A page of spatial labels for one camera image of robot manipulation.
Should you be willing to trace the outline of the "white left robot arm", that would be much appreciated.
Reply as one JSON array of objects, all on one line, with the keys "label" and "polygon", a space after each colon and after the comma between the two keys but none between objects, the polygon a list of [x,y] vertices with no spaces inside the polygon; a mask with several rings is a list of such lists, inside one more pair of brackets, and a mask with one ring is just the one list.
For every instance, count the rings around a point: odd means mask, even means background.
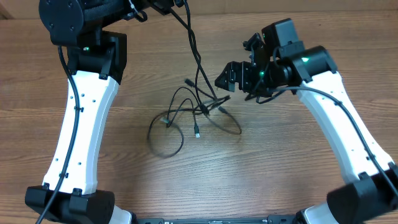
[{"label": "white left robot arm", "polygon": [[127,36],[106,30],[121,20],[147,20],[149,7],[162,15],[182,1],[40,0],[39,15],[58,48],[68,78],[65,116],[51,165],[25,204],[39,221],[135,223],[132,212],[97,188],[97,166],[109,109],[127,64]]}]

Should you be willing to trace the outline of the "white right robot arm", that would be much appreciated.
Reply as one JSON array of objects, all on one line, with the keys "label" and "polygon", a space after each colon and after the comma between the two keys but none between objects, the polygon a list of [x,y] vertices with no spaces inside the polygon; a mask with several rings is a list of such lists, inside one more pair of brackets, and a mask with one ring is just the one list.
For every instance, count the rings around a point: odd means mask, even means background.
[{"label": "white right robot arm", "polygon": [[322,46],[306,49],[291,19],[243,42],[247,62],[230,62],[215,85],[268,103],[291,91],[316,119],[338,160],[344,186],[282,223],[363,223],[397,209],[397,164],[355,110],[336,63]]}]

